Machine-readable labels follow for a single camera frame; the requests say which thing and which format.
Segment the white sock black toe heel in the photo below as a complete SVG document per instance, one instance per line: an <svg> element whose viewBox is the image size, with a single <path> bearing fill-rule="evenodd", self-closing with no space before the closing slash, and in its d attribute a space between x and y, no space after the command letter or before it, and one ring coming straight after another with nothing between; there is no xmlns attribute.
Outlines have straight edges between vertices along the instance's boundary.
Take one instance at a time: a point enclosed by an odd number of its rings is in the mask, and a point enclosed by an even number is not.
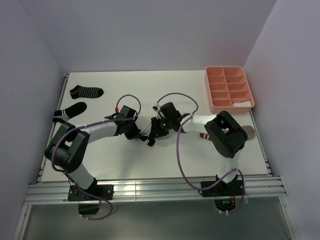
<svg viewBox="0 0 320 240"><path fill-rule="evenodd" d="M151 136L151 125L148 125L144 130L140 132L139 139L146 143L149 147L152 147L156 140Z"/></svg>

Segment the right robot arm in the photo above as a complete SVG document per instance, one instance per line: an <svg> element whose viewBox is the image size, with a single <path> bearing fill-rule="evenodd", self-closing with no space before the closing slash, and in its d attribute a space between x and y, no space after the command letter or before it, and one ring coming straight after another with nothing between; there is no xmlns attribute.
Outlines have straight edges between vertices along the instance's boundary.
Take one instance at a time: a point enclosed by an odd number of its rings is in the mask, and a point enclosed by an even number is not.
<svg viewBox="0 0 320 240"><path fill-rule="evenodd" d="M248 134L243 127L225 110L213 115L195 115L194 112L181 114L172 102L162 106L156 104L152 109L157 112L157 116L151 118L149 138L155 140L165 137L170 131L177 133L176 159L179 171L186 183L197 190L209 190L216 187L220 194L229 194L241 173L238 169L239 156L248 140ZM203 188L196 187L185 175L180 159L182 133L207 134L221 156L219 170L212 185Z"/></svg>

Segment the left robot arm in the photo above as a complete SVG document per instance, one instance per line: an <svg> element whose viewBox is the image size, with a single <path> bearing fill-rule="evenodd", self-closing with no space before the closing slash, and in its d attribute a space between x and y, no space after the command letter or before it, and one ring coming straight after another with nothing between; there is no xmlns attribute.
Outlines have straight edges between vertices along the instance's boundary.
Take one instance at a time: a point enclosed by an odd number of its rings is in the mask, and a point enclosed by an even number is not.
<svg viewBox="0 0 320 240"><path fill-rule="evenodd" d="M63 171L80 189L79 194L91 200L98 193L97 180L83 165L88 144L124 134L127 139L140 138L135 120L137 111L124 105L120 112L106 117L104 122L82 129L63 123L46 147L45 157Z"/></svg>

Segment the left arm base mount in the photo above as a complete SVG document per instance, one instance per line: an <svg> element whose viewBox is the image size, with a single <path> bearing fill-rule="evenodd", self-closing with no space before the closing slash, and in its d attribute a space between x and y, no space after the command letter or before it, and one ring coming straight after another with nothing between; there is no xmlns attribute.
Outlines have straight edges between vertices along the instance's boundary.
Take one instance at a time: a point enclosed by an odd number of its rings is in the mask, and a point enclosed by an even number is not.
<svg viewBox="0 0 320 240"><path fill-rule="evenodd" d="M114 186L112 184L98 184L93 190L81 190L76 185L69 187L67 197L68 202L82 202L82 201L98 201L100 199L112 200L114 193Z"/></svg>

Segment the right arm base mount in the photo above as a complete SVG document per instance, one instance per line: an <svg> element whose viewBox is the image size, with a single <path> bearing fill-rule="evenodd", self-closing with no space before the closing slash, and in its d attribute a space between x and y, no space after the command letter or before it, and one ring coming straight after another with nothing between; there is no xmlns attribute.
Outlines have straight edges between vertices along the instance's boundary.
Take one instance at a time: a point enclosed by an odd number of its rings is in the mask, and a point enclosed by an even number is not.
<svg viewBox="0 0 320 240"><path fill-rule="evenodd" d="M215 187L200 191L198 193L203 197L235 197L242 196L245 193L242 180L233 180L229 183L221 181Z"/></svg>

